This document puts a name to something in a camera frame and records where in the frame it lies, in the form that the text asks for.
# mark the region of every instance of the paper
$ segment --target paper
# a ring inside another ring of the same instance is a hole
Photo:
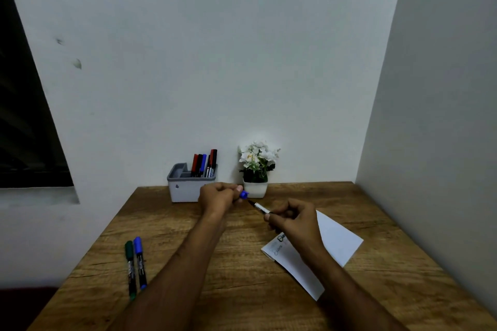
[[[345,266],[363,239],[320,211],[316,212],[326,250],[339,265]],[[278,234],[261,250],[270,259],[281,264],[316,301],[323,294],[324,287],[283,233]]]

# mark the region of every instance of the marker cap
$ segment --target marker cap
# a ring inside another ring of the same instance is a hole
[[[133,240],[133,242],[135,243],[135,253],[143,253],[142,239],[140,237],[137,237]]]
[[[133,242],[132,241],[127,241],[126,244],[124,245],[124,251],[126,252],[126,259],[131,260],[133,259]]]

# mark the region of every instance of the forearm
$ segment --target forearm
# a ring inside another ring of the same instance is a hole
[[[351,331],[406,331],[407,329],[378,301],[360,287],[328,254],[309,259],[309,267],[319,278],[343,315]]]
[[[185,328],[223,230],[221,216],[202,216],[165,267],[109,330]]]

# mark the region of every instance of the green marker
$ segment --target green marker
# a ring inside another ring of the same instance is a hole
[[[127,241],[124,245],[126,259],[128,260],[128,289],[129,298],[133,301],[136,297],[135,260],[133,253],[133,241]]]

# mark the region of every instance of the pen holder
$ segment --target pen holder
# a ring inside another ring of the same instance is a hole
[[[204,184],[216,181],[217,168],[216,165],[214,177],[190,177],[191,171],[188,170],[186,163],[175,164],[167,176],[171,201],[173,203],[198,201],[200,188]]]

